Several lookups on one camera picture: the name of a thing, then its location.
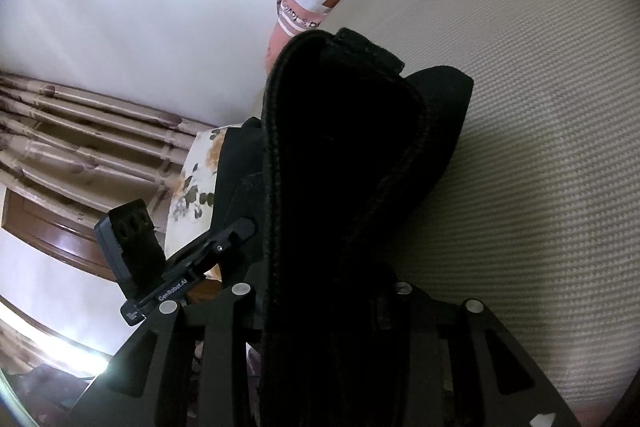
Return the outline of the floral white pillow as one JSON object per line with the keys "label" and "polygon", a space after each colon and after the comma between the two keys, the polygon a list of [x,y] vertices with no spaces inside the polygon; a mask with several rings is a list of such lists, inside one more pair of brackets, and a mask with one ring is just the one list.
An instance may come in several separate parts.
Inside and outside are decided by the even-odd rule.
{"label": "floral white pillow", "polygon": [[186,155],[171,196],[165,234],[166,258],[206,233],[213,220],[218,165],[229,127],[201,131]]}

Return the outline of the black pants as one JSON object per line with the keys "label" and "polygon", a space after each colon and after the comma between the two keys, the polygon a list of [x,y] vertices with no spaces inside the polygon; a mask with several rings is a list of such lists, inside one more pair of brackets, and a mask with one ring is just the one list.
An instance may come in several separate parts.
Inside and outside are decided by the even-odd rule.
{"label": "black pants", "polygon": [[399,426],[410,338],[398,271],[454,155],[473,80],[404,74],[355,31],[293,38],[262,115],[228,132],[214,222],[255,234],[221,265],[266,262],[259,415],[265,426]]}

